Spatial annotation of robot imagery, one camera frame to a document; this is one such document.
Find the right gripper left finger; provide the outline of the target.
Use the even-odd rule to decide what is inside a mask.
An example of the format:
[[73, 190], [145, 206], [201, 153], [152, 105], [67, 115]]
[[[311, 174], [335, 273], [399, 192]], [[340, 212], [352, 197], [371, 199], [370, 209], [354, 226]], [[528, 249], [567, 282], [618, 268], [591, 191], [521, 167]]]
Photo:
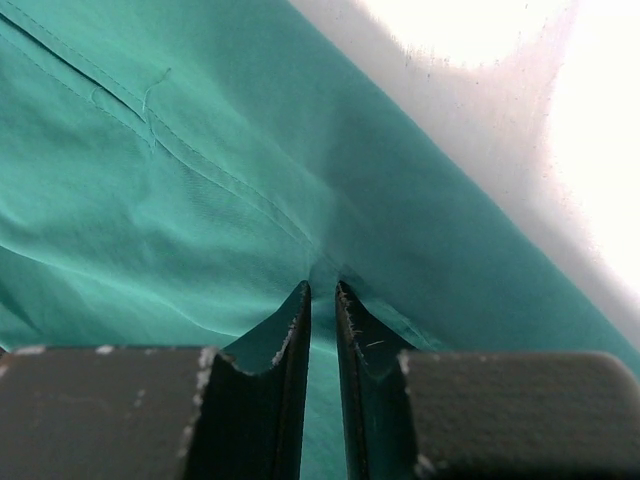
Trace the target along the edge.
[[299, 283], [224, 348], [46, 347], [1, 360], [5, 479], [296, 479], [311, 337]]

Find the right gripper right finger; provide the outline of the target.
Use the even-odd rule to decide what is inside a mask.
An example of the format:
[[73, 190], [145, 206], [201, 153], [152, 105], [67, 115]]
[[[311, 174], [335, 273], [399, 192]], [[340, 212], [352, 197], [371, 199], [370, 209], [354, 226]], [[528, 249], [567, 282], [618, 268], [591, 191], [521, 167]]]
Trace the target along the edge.
[[635, 479], [639, 384], [603, 352], [427, 352], [346, 283], [336, 336], [351, 479]]

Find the teal green shorts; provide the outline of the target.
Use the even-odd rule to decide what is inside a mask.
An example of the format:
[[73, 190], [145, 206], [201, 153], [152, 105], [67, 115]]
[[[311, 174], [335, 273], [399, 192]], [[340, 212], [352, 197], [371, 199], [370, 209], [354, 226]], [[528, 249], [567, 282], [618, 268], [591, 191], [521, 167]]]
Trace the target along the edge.
[[1, 344], [214, 344], [313, 294], [301, 475], [346, 475], [334, 292], [420, 347], [638, 351], [286, 1], [1, 5]]

